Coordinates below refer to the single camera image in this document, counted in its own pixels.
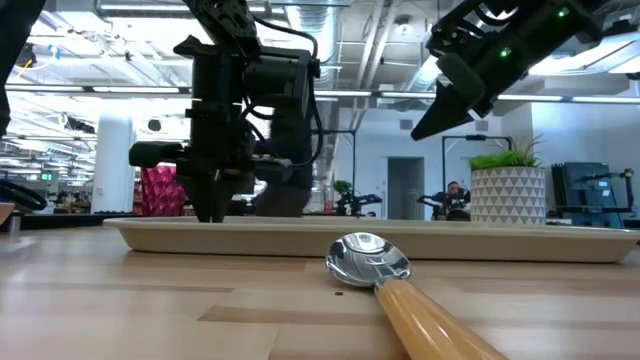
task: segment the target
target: ceiling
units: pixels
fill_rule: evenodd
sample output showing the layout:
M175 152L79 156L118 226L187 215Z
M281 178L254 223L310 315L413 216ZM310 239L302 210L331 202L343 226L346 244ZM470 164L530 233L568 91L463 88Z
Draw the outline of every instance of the ceiling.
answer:
M439 75L435 63L424 49L428 29L454 6L455 0L300 0L296 3L330 4L315 6L324 12L305 13L309 7L284 7L282 0L251 2L258 16L277 24L310 31L320 42L324 77L320 87L330 89L384 89L386 91L426 91ZM602 12L609 20L637 15L638 1L612 1ZM46 10L32 28L29 42L34 44L37 64L22 70L16 67L10 84L80 85L127 87L189 87L191 62L173 53L173 47L189 35L209 42L198 22L179 0L48 0ZM322 26L313 28L312 19ZM405 26L401 32L398 19ZM264 45L310 48L302 38L258 25ZM626 72L640 71L640 42L634 36L604 41L594 49L577 42L532 69L532 75L516 84L510 93L559 95L615 95L628 89ZM423 80L416 88L416 79ZM73 169L80 164L90 172L95 155L95 135L72 130L68 118L98 130L100 113L110 108L132 109L138 137L142 139L184 140L189 120L184 109L188 98L162 96L130 100L126 93L109 97L10 92L12 122L8 136L48 137L38 140L4 142L5 156L31 156L28 166L44 166L35 158L55 156L56 164ZM352 119L337 119L332 107L351 107L343 100L323 102L321 110L327 127L346 130ZM498 107L502 112L509 107ZM159 119L162 129L148 128L150 119ZM255 119L267 132L268 124ZM324 154L330 162L331 146ZM25 167L22 159L0 164L0 169ZM329 164L320 171L329 169Z

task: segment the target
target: desk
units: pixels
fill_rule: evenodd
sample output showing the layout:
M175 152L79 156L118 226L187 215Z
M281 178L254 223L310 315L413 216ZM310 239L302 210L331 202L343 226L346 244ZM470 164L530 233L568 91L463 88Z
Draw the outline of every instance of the desk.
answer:
M322 259L137 253L105 228L22 240L0 252L3 359L407 359L373 295ZM640 359L640 252L415 262L412 282L511 359Z

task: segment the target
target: ceiling light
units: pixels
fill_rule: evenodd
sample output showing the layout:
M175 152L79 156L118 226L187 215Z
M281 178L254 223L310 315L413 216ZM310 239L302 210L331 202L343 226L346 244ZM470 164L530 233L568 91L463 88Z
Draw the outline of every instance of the ceiling light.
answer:
M435 99L436 94L404 91L383 91L380 94L380 97L396 99Z
M65 164L65 163L61 163L61 162L47 162L47 165L51 165L51 166L57 166L59 168L65 168L62 170L66 170L66 168L68 168L70 165L69 164Z
M90 141L90 142L96 142L96 141L98 141L98 138L96 136L87 136L87 135L82 135L82 136L29 136L29 135L16 136L16 135L8 135L8 136L3 136L2 140L32 141L32 142L40 142L40 141Z
M338 99L337 97L324 97L324 96L318 96L316 98L316 101L321 101L321 102L338 102L340 101L340 99Z
M2 159L0 159L0 162L2 162L2 163L7 163L7 164L11 164L11 165L18 165L18 164L20 164L20 160L11 159L11 158L2 158Z
M93 171L93 166L89 166L89 165L74 163L73 167Z
M338 96L338 97L370 97L371 91L358 91L358 90L316 90L316 96Z
M42 172L36 169L2 169L1 171L6 171L13 174L40 174Z
M640 104L640 97L619 97L619 96L574 96L571 102L575 103L602 103L602 104Z
M89 181L91 179L86 177L72 177L72 176L61 176L61 181Z
M180 89L173 87L143 87L143 86L116 86L93 88L96 92L113 92L113 93L153 93L153 94L178 94Z
M30 91L30 92L83 92L84 89L81 86L51 86L51 85L11 85L6 87L7 91Z
M262 6L250 6L249 11L251 12L266 12L265 8ZM271 8L272 14L284 14L283 8Z
M532 101L532 102L554 102L562 101L562 96L550 96L550 95L518 95L518 94L504 94L498 95L498 100L507 101Z
M100 10L115 11L189 11L186 5L102 5Z

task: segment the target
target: potted plant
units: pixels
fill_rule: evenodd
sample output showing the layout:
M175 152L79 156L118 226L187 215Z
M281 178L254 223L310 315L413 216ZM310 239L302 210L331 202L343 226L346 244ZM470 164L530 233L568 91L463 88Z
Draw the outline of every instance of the potted plant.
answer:
M533 148L514 142L512 150L471 160L471 221L494 224L546 223L545 171Z

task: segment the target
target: cable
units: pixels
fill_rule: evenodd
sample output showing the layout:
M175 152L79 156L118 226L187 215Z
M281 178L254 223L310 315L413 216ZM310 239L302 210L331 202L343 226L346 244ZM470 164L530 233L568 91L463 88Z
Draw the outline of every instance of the cable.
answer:
M313 52L311 53L311 57L314 58L314 59L318 57L318 40L316 40L316 38L313 37L312 35L307 34L306 32L303 32L303 31L289 29L289 28L286 28L286 27L282 27L282 26L279 26L279 25L272 24L272 23L270 23L268 21L260 19L257 16L254 16L253 18L255 19L255 21L258 24L260 24L260 25L262 25L264 27L268 27L268 28L273 29L273 30L282 31L282 32L285 32L285 33L291 34L291 35L301 36L301 37L311 41L311 43L313 43Z
M260 97L258 97L257 99L255 99L253 102L251 102L250 104L247 104L247 107L240 113L240 115L238 115L238 122L241 121L246 121L249 124L249 127L251 128L252 132L254 134L256 134L256 136L258 137L258 140L262 143L262 145L264 145L264 147L267 149L267 151L269 151L270 155L273 157L280 157L278 155L278 153L269 145L269 143L267 142L267 139L265 139L264 135L262 135L262 133L260 132L260 130L258 130L258 128L249 120L247 120L247 116L251 113L251 111L253 111L256 106L258 106L262 101L266 100L266 99L270 99L270 98L277 98L277 97L281 97L282 95L273 95L273 94L266 94L266 95L262 95Z
M316 146L316 151L311 157L311 159L302 163L293 164L292 167L305 167L313 164L316 160L318 160L318 158L322 154L322 148L324 147L324 128L322 125L322 120L320 119L320 111L318 111L318 105L316 103L316 96L315 96L315 90L313 89L313 82L314 82L313 75L309 75L310 90L309 90L308 106L311 109L311 114L315 118L316 131L318 135L318 144ZM254 100L251 104L249 104L238 116L238 121L244 120L249 123L249 127L251 128L253 133L256 134L256 136L258 137L258 140L264 145L264 147L267 149L267 151L269 151L270 155L273 157L280 157L280 156L278 155L278 152L275 151L275 149L273 149L269 145L269 143L265 139L264 135L262 135L260 130L258 130L258 128L254 124L252 124L250 121L247 120L247 115L249 115L249 113L251 113L251 110L255 109L255 107L258 106L262 101L270 98L277 98L277 97L282 97L282 95L267 94L267 95L260 96L259 98ZM309 113L307 113L307 119L305 119L305 121L308 121L309 119L310 119L310 116L309 116Z
M316 146L316 151L311 157L311 159L301 163L301 164L293 164L293 167L305 167L313 164L318 158L320 154L322 154L322 148L324 147L324 128L322 126L322 120L320 119L320 111L318 111L318 104L316 103L316 94L313 88L314 80L313 75L309 75L309 106L311 107L311 111L313 113L313 117L316 119L316 131L318 134L318 144Z
M242 75L242 84L244 85L244 73ZM251 103L249 101L249 97L246 96L246 95L242 98L242 100L244 101L244 105L245 106L249 106L249 104ZM249 113L251 115L257 117L260 120L272 121L273 119L275 119L275 114L267 115L267 114L263 114L263 113L255 110L255 109L251 110Z

